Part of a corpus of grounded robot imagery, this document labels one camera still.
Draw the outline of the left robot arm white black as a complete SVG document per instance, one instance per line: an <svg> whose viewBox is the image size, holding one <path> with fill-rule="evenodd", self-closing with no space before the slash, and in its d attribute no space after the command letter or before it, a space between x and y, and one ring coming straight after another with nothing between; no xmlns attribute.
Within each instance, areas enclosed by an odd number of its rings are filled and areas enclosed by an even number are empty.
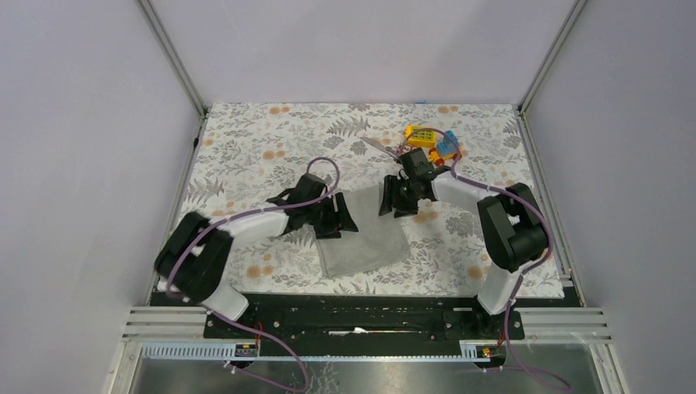
<svg viewBox="0 0 696 394"><path fill-rule="evenodd" d="M187 213L154 260L154 271L165 289L223 316L223 327L234 337L254 329L249 301L224 283L222 275L234 249L255 241L283 236L311 226L317 239L339 239L359 230L343 193L332 193L319 177L305 173L292 188L267 199L259 208L212 222Z"/></svg>

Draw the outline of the grey cloth napkin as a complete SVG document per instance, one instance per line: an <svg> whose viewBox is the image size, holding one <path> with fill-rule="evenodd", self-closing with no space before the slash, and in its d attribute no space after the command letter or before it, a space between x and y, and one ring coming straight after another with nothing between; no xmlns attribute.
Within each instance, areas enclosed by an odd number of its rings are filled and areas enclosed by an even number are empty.
<svg viewBox="0 0 696 394"><path fill-rule="evenodd" d="M406 259L410 244L401 223L380 216L379 185L344 194L349 214L358 231L342 231L341 238L318 241L323 275L338 278L384 268Z"/></svg>

